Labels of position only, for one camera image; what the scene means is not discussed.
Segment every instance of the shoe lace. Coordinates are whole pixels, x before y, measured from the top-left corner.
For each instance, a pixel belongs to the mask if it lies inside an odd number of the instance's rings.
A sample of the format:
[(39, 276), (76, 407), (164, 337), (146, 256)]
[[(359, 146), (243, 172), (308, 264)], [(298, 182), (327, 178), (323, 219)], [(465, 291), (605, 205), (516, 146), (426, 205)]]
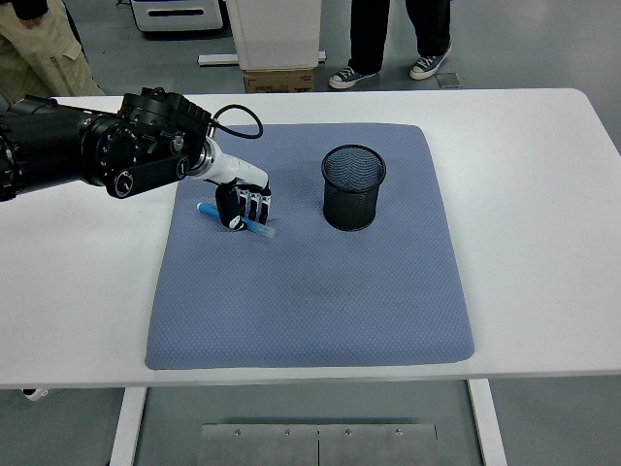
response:
[(343, 70), (341, 70), (341, 72), (339, 73), (345, 80), (351, 76), (353, 76), (356, 72), (353, 71), (353, 68), (351, 68), (350, 66), (344, 68)]
[(418, 59), (418, 64), (421, 68), (427, 68), (430, 66), (436, 58), (434, 56), (421, 56)]

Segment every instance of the sneaker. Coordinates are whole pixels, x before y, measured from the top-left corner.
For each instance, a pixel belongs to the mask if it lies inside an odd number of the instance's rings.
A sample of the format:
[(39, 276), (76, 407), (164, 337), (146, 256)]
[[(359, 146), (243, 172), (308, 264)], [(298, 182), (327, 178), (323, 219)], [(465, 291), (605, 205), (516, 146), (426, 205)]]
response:
[(436, 74), (440, 65), (445, 58), (448, 57), (450, 53), (451, 45), (448, 46), (448, 50), (444, 53), (444, 55), (438, 56), (421, 56), (418, 58), (414, 66), (409, 70), (409, 76), (413, 80), (426, 80), (427, 78), (431, 78)]
[(370, 78), (371, 76), (375, 76), (377, 73), (373, 73), (371, 75), (361, 75), (357, 71), (354, 71), (350, 66), (343, 68), (339, 73), (333, 75), (330, 78), (328, 84), (330, 87), (334, 89), (347, 89), (352, 87), (354, 84), (358, 83), (365, 78)]

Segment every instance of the robotic arm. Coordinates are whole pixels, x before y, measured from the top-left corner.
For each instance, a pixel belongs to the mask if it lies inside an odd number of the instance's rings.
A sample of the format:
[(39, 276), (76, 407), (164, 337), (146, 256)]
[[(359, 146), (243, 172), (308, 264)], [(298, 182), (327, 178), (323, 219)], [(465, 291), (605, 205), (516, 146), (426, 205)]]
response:
[[(230, 108), (247, 111), (259, 125), (257, 134), (220, 125), (217, 117)], [(246, 209), (248, 218), (265, 223), (267, 174), (224, 153), (213, 139), (216, 128), (250, 139), (263, 133), (248, 109), (227, 106), (212, 117), (161, 88), (125, 94), (116, 115), (28, 96), (0, 114), (0, 201), (75, 180), (105, 186), (123, 199), (190, 177), (218, 185), (215, 201), (224, 226), (245, 229)]]

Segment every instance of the blue textured mat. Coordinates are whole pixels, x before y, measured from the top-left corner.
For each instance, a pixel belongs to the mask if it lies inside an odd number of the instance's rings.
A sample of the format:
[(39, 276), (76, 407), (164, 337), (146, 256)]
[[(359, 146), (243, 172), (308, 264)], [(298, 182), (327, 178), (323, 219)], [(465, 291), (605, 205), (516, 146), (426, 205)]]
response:
[[(270, 175), (274, 239), (197, 212), (210, 183), (180, 183), (147, 343), (151, 369), (445, 363), (474, 352), (433, 161), (419, 128), (268, 125), (222, 149)], [(342, 232), (321, 212), (321, 160), (343, 144), (386, 162), (377, 214)]]

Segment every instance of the black mesh pen holder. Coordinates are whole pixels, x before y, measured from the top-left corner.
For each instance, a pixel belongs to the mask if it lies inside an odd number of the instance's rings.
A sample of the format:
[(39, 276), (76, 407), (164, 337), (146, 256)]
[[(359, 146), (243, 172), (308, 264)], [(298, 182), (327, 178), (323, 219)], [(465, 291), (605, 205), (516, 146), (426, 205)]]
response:
[(340, 146), (321, 162), (325, 180), (323, 216), (335, 228), (356, 231), (376, 217), (377, 193), (386, 176), (386, 164), (364, 146)]

